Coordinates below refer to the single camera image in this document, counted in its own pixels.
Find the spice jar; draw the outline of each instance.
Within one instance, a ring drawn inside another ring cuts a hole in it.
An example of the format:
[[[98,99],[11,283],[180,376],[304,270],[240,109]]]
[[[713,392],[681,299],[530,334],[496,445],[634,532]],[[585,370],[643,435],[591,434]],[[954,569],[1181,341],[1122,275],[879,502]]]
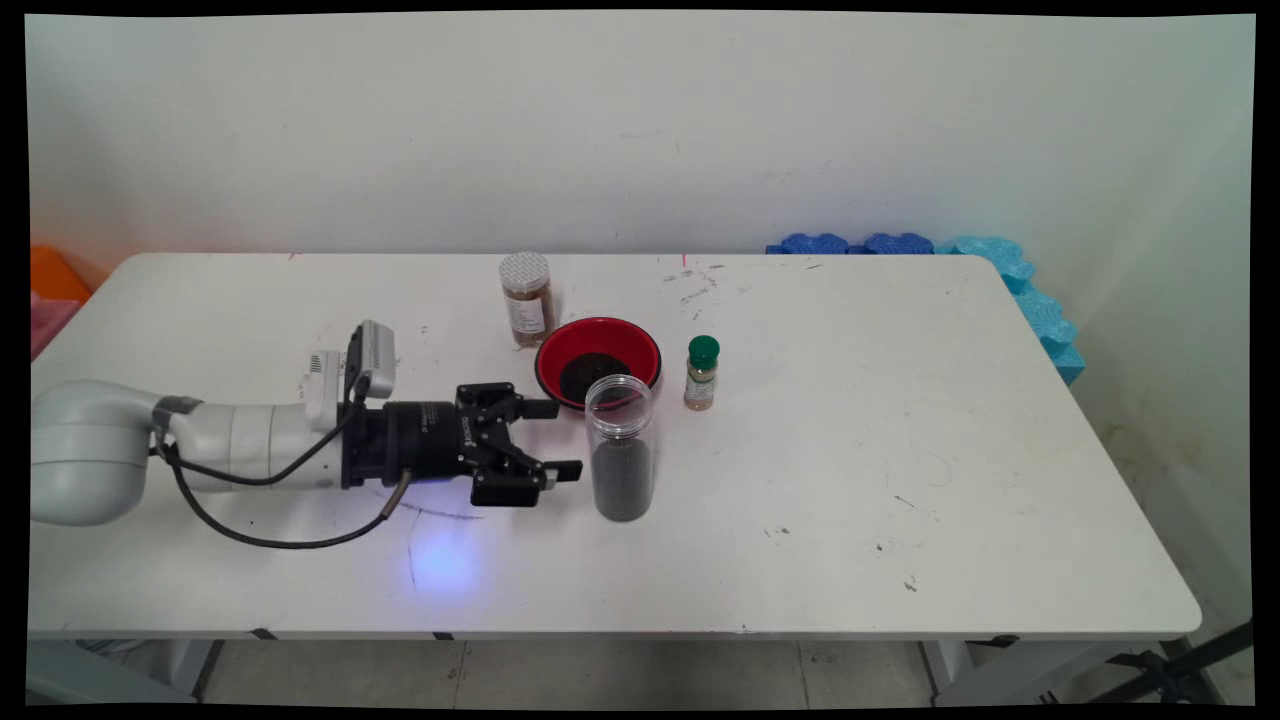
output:
[[[716,400],[716,368],[719,366],[719,343],[709,334],[689,341],[689,374],[685,377],[685,405],[690,410],[707,410]]]
[[[552,306],[552,270],[538,252],[508,255],[498,265],[507,301],[511,334],[522,347],[532,347],[556,329]]]

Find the pink object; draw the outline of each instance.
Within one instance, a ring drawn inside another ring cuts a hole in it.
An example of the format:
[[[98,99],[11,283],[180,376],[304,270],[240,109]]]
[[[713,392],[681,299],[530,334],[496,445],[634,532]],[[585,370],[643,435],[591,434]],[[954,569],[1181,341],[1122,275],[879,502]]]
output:
[[[58,331],[79,310],[74,300],[45,300],[31,291],[31,359],[36,360],[40,351],[54,340]]]

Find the silver lid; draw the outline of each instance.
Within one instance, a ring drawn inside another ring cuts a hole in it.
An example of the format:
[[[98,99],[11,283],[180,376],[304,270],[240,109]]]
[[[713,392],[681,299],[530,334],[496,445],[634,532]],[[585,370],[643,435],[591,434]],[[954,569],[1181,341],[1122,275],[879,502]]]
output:
[[[512,292],[529,292],[550,282],[552,269],[538,252],[507,255],[498,265],[502,287]]]

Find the red bowl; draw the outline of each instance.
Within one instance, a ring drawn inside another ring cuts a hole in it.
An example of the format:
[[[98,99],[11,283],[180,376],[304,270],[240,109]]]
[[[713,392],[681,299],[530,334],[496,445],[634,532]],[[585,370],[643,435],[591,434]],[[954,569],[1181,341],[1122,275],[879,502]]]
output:
[[[658,382],[662,372],[658,343],[639,325],[617,318],[582,318],[561,325],[538,348],[534,374],[543,392],[566,407],[585,409],[585,405],[561,392],[561,373],[571,360],[588,352],[612,355],[631,370],[632,377],[649,387]]]

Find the black seeds in bowl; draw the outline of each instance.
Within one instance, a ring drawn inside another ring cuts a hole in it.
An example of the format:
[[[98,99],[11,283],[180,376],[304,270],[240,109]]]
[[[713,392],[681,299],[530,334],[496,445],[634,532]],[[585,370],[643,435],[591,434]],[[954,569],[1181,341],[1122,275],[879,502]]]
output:
[[[586,352],[570,360],[561,370],[561,395],[570,402],[586,402],[586,391],[605,375],[630,375],[626,363],[604,352]]]

